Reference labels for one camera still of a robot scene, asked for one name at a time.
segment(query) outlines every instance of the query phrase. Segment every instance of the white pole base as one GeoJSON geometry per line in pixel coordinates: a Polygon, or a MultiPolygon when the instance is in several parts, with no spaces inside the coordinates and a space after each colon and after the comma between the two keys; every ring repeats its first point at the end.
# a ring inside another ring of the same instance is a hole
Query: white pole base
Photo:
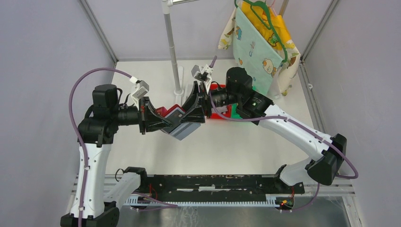
{"type": "Polygon", "coordinates": [[[184,67],[179,66],[178,67],[178,77],[180,80],[180,87],[181,91],[174,91],[175,95],[175,104],[182,105],[183,104],[183,98],[184,98],[184,87],[183,87],[183,81],[184,81],[184,67]]]}

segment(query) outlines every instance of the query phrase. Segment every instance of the hanger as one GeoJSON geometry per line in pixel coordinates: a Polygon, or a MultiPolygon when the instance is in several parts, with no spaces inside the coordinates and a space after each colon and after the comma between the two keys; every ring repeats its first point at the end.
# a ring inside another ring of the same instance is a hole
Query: hanger
{"type": "MultiPolygon", "coordinates": [[[[252,12],[257,16],[257,18],[262,22],[262,24],[265,25],[265,27],[266,27],[268,30],[272,30],[272,31],[273,31],[273,34],[277,37],[277,39],[279,40],[279,43],[280,43],[281,47],[283,48],[285,58],[283,59],[282,62],[285,63],[285,62],[288,60],[287,50],[286,50],[284,44],[282,43],[282,41],[281,41],[279,35],[277,34],[276,30],[274,29],[273,24],[271,23],[270,12],[269,12],[269,8],[266,6],[266,3],[263,2],[263,1],[256,1],[256,2],[252,2],[252,1],[249,1],[249,0],[243,0],[243,1],[246,2],[246,3],[248,3],[248,4],[251,6],[252,12]],[[268,25],[262,20],[262,18],[255,12],[255,10],[253,9],[253,6],[260,7],[260,8],[263,9],[263,11],[265,12],[265,14],[266,14],[266,16],[267,16],[267,21],[268,21],[268,23],[269,23],[270,26],[268,26],[268,25]]],[[[234,5],[235,5],[236,8],[238,8],[237,0],[234,0],[234,5]]]]}

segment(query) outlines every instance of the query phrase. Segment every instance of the white floor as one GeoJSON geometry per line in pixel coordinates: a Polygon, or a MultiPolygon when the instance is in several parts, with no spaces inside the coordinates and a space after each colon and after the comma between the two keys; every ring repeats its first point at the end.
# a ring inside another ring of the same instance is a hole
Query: white floor
{"type": "MultiPolygon", "coordinates": [[[[210,60],[178,61],[184,66],[184,84],[192,82],[194,64],[210,60]]],[[[213,79],[225,83],[226,71],[236,66],[234,60],[217,60],[213,79]]],[[[174,104],[174,81],[170,61],[118,62],[116,69],[146,81],[148,96],[155,108],[174,104]]],[[[122,101],[132,84],[125,76],[114,74],[113,84],[123,89],[122,101]]],[[[284,111],[312,126],[299,77],[286,97],[275,100],[284,111]]],[[[178,141],[161,131],[141,135],[139,127],[122,126],[114,137],[106,173],[118,168],[144,167],[148,174],[230,175],[274,174],[283,164],[307,158],[298,147],[281,136],[248,122],[207,120],[195,132],[178,141]]]]}

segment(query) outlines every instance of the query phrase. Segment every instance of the cable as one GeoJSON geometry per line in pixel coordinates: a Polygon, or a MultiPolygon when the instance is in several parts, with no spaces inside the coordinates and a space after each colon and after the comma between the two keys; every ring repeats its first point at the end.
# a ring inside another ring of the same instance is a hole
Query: cable
{"type": "Polygon", "coordinates": [[[213,68],[214,63],[216,62],[216,60],[217,60],[217,55],[214,56],[214,58],[212,60],[212,63],[209,65],[209,67],[213,68]]]}
{"type": "MultiPolygon", "coordinates": [[[[125,75],[128,78],[131,78],[132,76],[126,72],[120,71],[120,70],[116,70],[116,69],[112,69],[112,68],[97,68],[94,70],[91,70],[87,73],[85,73],[84,75],[82,75],[74,84],[74,86],[71,89],[71,93],[70,93],[70,98],[68,100],[68,111],[70,114],[70,120],[72,123],[72,127],[74,128],[75,134],[78,136],[78,140],[79,140],[79,144],[82,147],[82,153],[84,155],[84,173],[82,176],[82,186],[81,186],[81,192],[80,192],[80,200],[79,200],[79,209],[81,209],[84,205],[84,195],[85,195],[85,187],[86,187],[86,183],[87,183],[87,168],[88,168],[88,155],[87,155],[87,147],[85,146],[84,140],[82,139],[81,134],[79,133],[77,124],[75,123],[75,119],[74,119],[74,114],[72,113],[72,98],[74,97],[74,92],[78,87],[78,84],[88,75],[97,72],[97,71],[112,71],[112,72],[118,72],[120,74],[125,75]]],[[[78,227],[82,227],[82,215],[83,215],[83,211],[80,210],[79,214],[78,214],[78,227]]]]}
{"type": "Polygon", "coordinates": [[[125,97],[124,104],[127,104],[127,102],[128,102],[128,97],[130,96],[130,94],[131,94],[131,93],[129,93],[129,94],[127,95],[127,97],[125,97]]]}
{"type": "Polygon", "coordinates": [[[217,86],[218,86],[219,89],[222,89],[219,83],[217,83],[217,82],[215,82],[215,81],[212,81],[210,84],[213,84],[213,83],[217,84],[217,86]]]}
{"type": "Polygon", "coordinates": [[[312,205],[313,202],[316,200],[317,194],[319,194],[319,189],[320,189],[320,184],[318,183],[318,184],[317,184],[316,193],[314,194],[313,198],[312,198],[307,204],[305,204],[304,206],[298,207],[298,208],[293,209],[293,210],[280,210],[280,212],[291,213],[291,212],[300,211],[300,210],[303,210],[303,209],[309,207],[309,206],[312,205]]]}
{"type": "Polygon", "coordinates": [[[256,118],[248,118],[248,119],[236,119],[236,118],[229,118],[226,117],[224,115],[222,115],[216,108],[216,105],[214,105],[213,99],[212,99],[212,95],[211,92],[209,91],[209,96],[210,96],[210,102],[212,104],[212,107],[214,109],[214,111],[217,113],[217,115],[223,119],[229,120],[229,121],[234,121],[234,122],[254,122],[254,121],[261,121],[261,120],[267,120],[267,119],[282,119],[282,120],[286,120],[290,123],[293,123],[294,125],[298,126],[299,128],[303,129],[304,131],[308,132],[309,134],[311,134],[312,136],[314,136],[315,138],[317,138],[320,141],[323,141],[324,144],[326,144],[327,146],[329,146],[330,148],[332,148],[333,150],[335,150],[337,152],[337,154],[339,154],[341,156],[342,159],[344,159],[344,161],[349,165],[349,167],[351,167],[352,171],[354,171],[354,176],[344,176],[344,175],[336,175],[339,178],[345,178],[345,179],[357,179],[359,177],[359,173],[357,171],[357,169],[355,168],[355,166],[351,163],[351,161],[334,145],[332,145],[331,143],[325,141],[321,136],[319,136],[318,134],[314,133],[313,131],[311,131],[310,129],[308,129],[307,127],[301,125],[300,123],[292,120],[292,119],[287,119],[287,117],[285,116],[264,116],[264,117],[256,117],[256,118]]]}
{"type": "Polygon", "coordinates": [[[118,103],[120,103],[121,96],[122,96],[122,89],[121,88],[117,88],[117,90],[120,92],[120,95],[118,96],[118,103]]]}
{"type": "Polygon", "coordinates": [[[289,199],[293,199],[294,195],[295,195],[294,186],[292,186],[291,189],[292,189],[292,194],[291,194],[291,197],[289,199]]]}
{"type": "Polygon", "coordinates": [[[155,192],[155,194],[156,194],[155,199],[157,199],[157,192],[156,192],[155,188],[152,188],[152,190],[153,190],[153,191],[155,192]]]}
{"type": "Polygon", "coordinates": [[[169,208],[177,208],[177,207],[178,207],[178,205],[171,204],[171,203],[166,203],[166,202],[162,202],[162,201],[153,199],[152,197],[147,196],[147,195],[145,195],[145,194],[143,194],[143,193],[133,192],[132,194],[140,195],[140,196],[145,197],[145,198],[147,198],[148,200],[151,200],[151,201],[153,201],[153,202],[157,202],[157,203],[159,203],[159,204],[166,205],[165,207],[157,207],[157,208],[148,209],[148,210],[137,210],[137,211],[139,211],[139,212],[153,211],[153,210],[162,210],[162,209],[169,209],[169,208]]]}
{"type": "Polygon", "coordinates": [[[121,169],[121,168],[117,169],[117,171],[116,171],[115,174],[114,174],[114,178],[115,178],[115,180],[116,180],[117,182],[119,182],[119,180],[117,180],[117,173],[118,173],[118,171],[120,171],[120,170],[122,170],[122,174],[124,174],[124,170],[123,170],[123,169],[121,169]]]}

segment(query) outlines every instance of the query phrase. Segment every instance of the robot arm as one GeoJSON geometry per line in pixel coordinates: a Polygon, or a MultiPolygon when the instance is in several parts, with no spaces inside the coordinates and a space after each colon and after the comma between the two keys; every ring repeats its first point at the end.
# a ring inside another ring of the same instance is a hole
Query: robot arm
{"type": "Polygon", "coordinates": [[[270,129],[301,148],[308,156],[304,161],[293,165],[282,166],[278,174],[287,185],[298,182],[315,180],[324,185],[331,185],[343,159],[332,147],[334,145],[345,155],[347,139],[337,134],[328,134],[310,128],[288,113],[281,110],[272,100],[252,90],[252,78],[245,69],[231,68],[227,71],[226,87],[213,90],[210,93],[212,101],[207,102],[216,106],[237,104],[237,113],[246,119],[257,119],[254,124],[270,129]]]}
{"type": "Polygon", "coordinates": [[[78,226],[78,216],[81,212],[83,226],[116,226],[124,201],[133,191],[145,184],[145,169],[129,167],[124,171],[120,182],[107,195],[103,195],[107,158],[119,126],[138,124],[142,134],[163,130],[182,140],[197,129],[200,123],[205,123],[205,117],[211,116],[212,106],[216,108],[237,104],[236,111],[242,117],[237,121],[252,121],[270,129],[308,154],[309,158],[306,160],[284,165],[278,170],[275,178],[279,178],[284,184],[292,186],[312,179],[324,185],[331,185],[343,162],[331,146],[334,145],[345,154],[345,137],[340,134],[331,137],[292,118],[272,100],[252,90],[252,78],[243,68],[229,69],[226,87],[209,91],[212,68],[213,64],[193,70],[195,78],[202,82],[200,85],[194,82],[192,93],[184,105],[173,106],[170,109],[178,113],[178,118],[169,118],[168,116],[172,115],[169,115],[170,110],[165,108],[165,111],[162,108],[155,109],[149,97],[144,96],[149,90],[148,85],[136,78],[131,78],[134,83],[131,90],[134,106],[128,107],[118,103],[115,85],[100,85],[95,88],[92,93],[94,104],[78,126],[88,152],[88,167],[84,167],[83,149],[80,147],[77,191],[84,188],[85,194],[81,198],[77,193],[70,213],[61,218],[62,227],[78,226]]]}

